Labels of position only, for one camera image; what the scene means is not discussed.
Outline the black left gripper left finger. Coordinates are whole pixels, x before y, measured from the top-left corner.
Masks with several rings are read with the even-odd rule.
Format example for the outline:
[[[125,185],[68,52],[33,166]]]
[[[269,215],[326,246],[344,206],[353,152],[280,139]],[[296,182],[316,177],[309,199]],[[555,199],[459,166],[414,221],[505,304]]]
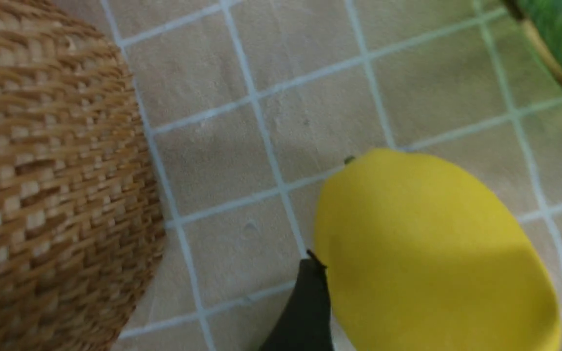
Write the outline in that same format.
[[[331,299],[326,265],[306,251],[294,289],[261,351],[332,351]]]

